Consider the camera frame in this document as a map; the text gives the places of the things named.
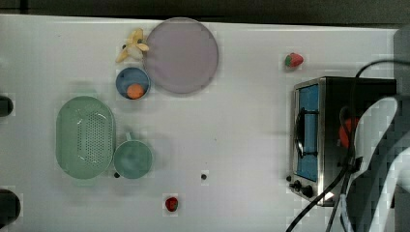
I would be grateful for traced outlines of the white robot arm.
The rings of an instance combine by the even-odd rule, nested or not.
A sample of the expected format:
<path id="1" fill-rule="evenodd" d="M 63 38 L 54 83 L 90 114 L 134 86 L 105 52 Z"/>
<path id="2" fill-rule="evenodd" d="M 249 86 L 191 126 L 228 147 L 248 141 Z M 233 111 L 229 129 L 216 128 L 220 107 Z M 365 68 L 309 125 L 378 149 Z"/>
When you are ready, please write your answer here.
<path id="1" fill-rule="evenodd" d="M 383 232 L 395 186 L 409 187 L 409 98 L 393 96 L 374 103 L 355 132 L 359 170 L 341 196 L 344 232 Z"/>

